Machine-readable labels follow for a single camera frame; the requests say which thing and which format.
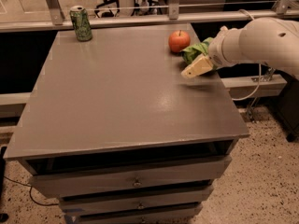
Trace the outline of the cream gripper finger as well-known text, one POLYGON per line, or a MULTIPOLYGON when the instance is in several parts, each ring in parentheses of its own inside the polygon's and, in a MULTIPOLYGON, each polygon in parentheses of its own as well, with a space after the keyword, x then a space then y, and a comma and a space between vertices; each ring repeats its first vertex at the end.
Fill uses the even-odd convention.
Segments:
POLYGON ((201 54, 181 72, 181 75, 185 78, 193 78, 203 75, 212 69, 213 63, 207 56, 201 54))

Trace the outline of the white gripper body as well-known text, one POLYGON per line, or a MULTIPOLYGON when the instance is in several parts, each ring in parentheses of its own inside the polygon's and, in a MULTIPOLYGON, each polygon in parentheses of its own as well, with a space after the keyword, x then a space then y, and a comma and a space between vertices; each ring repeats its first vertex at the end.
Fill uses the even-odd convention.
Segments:
POLYGON ((208 58, 214 66, 217 68, 231 67, 234 65, 224 55, 224 41, 227 38, 233 39, 233 45, 236 44, 235 36, 239 32, 236 28, 228 29, 226 26, 222 26, 217 35, 212 39, 208 45, 208 58))

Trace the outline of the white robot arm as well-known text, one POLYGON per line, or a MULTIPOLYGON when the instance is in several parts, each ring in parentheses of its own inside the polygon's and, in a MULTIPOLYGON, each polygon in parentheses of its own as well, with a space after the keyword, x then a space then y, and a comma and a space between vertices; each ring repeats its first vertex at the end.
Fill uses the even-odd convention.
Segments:
POLYGON ((259 63, 299 78, 299 22, 259 18, 243 28, 221 27, 207 47, 181 75, 193 78, 213 69, 259 63))

